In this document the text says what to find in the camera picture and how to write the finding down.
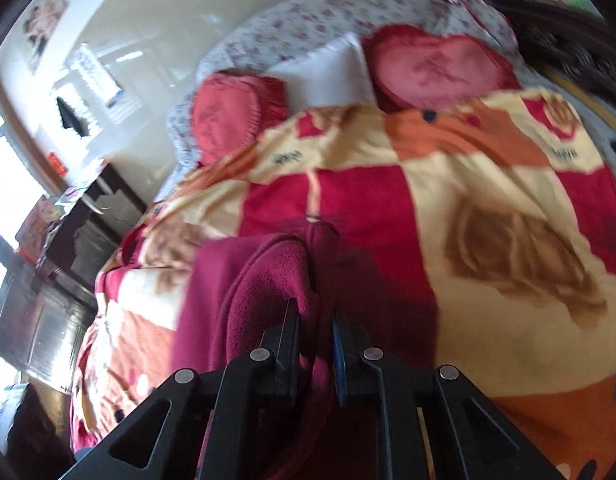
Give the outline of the floral bolster pillow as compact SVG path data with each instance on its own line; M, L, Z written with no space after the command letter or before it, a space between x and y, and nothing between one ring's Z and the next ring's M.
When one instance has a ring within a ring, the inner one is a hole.
M264 72L353 32L408 24L438 37L469 35L522 66L517 39L503 14L483 0L285 0L252 16L202 58L195 81L218 70Z

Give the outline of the large red heart cushion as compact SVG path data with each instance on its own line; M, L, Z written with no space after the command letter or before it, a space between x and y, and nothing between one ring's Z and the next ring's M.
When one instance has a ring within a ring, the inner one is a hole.
M444 110L520 88L513 65L469 35L439 37L393 24L364 39L363 50L378 107L386 113Z

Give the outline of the dark wooden desk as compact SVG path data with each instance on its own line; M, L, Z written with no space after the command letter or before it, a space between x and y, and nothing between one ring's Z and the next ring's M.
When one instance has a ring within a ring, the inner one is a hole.
M96 315L96 274L122 241L103 197L122 196L140 214L148 208L105 162L66 192L60 220L44 233L40 256L12 254L0 288L0 356L20 372L68 392L78 351Z

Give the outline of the framed wall picture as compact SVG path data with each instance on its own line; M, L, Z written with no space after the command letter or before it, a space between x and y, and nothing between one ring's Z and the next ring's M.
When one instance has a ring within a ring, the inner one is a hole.
M67 0L34 0L25 10L22 24L23 56L31 73L37 70L67 6Z

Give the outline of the white pillow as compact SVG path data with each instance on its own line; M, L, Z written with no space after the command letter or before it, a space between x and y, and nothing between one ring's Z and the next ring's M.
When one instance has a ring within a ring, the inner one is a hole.
M283 81L292 115L310 107L376 104L361 40L353 32L300 58L280 62L265 76Z

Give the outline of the orange red patterned blanket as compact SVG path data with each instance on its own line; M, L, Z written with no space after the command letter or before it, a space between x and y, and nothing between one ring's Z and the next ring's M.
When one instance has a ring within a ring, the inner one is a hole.
M583 108L544 88L441 112L312 107L157 200L103 266L72 443L175 370L199 246L325 222L385 268L419 257L434 368L461 370L568 479L616 478L616 178Z

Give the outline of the small red heart cushion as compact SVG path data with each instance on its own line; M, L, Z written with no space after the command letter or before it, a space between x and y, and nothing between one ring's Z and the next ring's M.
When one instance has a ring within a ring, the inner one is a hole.
M218 162L289 117L283 80L229 72L211 74L198 88L191 128L201 164Z

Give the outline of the maroon fleece garment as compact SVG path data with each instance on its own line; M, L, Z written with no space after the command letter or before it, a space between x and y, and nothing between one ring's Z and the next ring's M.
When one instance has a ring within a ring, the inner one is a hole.
M253 433L253 466L262 479L372 479L374 416L338 404L332 322L341 315L404 364L432 367L438 308L419 257L381 268L325 222L209 240L189 277L172 368L226 366L283 322L289 300L300 320L297 401L288 414L269 413Z

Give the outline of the dark carved wooden headboard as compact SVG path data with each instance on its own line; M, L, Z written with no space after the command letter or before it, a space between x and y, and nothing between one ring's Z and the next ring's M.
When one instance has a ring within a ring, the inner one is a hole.
M509 21L521 56L557 70L616 110L616 35L602 18L546 0L486 0Z

